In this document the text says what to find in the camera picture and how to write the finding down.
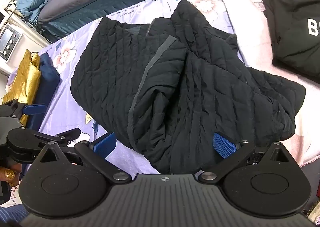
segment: blue gripper pad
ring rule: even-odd
[[[220,156],[227,158],[232,153],[236,152],[240,145],[236,144],[234,140],[231,140],[227,136],[218,132],[213,136],[213,147],[220,154]]]
[[[90,144],[90,148],[102,158],[106,158],[116,147],[116,134],[106,133]]]
[[[25,115],[36,115],[45,113],[47,110],[47,106],[45,104],[31,104],[26,105],[22,110],[22,113]]]

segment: pink flower print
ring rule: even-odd
[[[218,18],[218,13],[226,11],[221,0],[189,0],[205,16],[209,23]]]
[[[76,42],[72,43],[66,42],[61,47],[61,52],[58,54],[52,61],[53,66],[57,69],[58,73],[61,74],[67,67],[67,63],[70,63],[73,58],[76,56],[76,49],[73,49],[76,45]]]

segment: black quilted jacket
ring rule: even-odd
[[[182,0],[171,19],[151,24],[104,17],[71,93],[160,173],[195,173],[215,163],[216,131],[260,146],[291,137],[305,88],[246,67],[236,36],[211,27]]]

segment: textured blue finger pad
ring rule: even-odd
[[[25,115],[36,115],[45,113],[47,106],[45,104],[26,105],[22,111]]]
[[[213,136],[213,147],[223,158],[227,158],[237,150],[235,144],[220,136],[218,133],[215,133]]]
[[[102,158],[106,158],[115,149],[116,143],[116,134],[112,133],[97,143],[93,151]]]

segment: round black disc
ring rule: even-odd
[[[71,165],[52,171],[43,178],[27,174],[21,182],[19,194],[28,211],[45,218],[71,217],[95,207],[107,192],[103,176],[90,168]]]
[[[245,166],[227,175],[223,190],[240,209],[253,215],[277,217],[301,211],[310,184],[288,163]]]

